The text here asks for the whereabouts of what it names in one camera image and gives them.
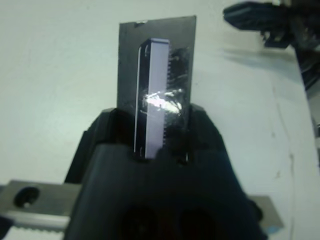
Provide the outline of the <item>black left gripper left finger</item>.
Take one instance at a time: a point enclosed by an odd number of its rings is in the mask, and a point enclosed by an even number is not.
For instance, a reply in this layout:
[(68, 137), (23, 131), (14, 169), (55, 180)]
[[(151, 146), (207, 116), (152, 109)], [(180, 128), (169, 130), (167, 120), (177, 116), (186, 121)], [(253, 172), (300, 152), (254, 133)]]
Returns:
[(81, 184), (89, 169), (95, 148), (103, 143), (115, 143), (117, 135), (118, 110), (108, 108), (103, 110), (81, 136), (70, 168), (64, 182)]

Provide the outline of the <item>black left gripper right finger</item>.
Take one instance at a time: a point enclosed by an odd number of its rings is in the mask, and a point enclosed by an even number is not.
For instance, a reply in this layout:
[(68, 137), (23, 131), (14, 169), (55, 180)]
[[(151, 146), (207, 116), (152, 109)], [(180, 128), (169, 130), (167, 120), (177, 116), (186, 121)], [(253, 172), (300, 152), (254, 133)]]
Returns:
[(219, 130), (205, 109), (196, 104), (189, 108), (188, 143), (192, 150), (226, 150)]

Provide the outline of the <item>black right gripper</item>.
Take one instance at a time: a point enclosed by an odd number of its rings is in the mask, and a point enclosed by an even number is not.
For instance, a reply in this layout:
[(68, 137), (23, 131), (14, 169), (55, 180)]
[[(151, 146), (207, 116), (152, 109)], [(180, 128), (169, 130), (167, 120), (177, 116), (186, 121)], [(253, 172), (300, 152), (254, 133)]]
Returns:
[(292, 11), (284, 4), (244, 1), (224, 8), (223, 15), (227, 23), (239, 30), (259, 30), (263, 15), (255, 13), (265, 10), (270, 10), (270, 13), (263, 20), (260, 30), (264, 46), (275, 49), (286, 49), (289, 46), (303, 49), (294, 31)]

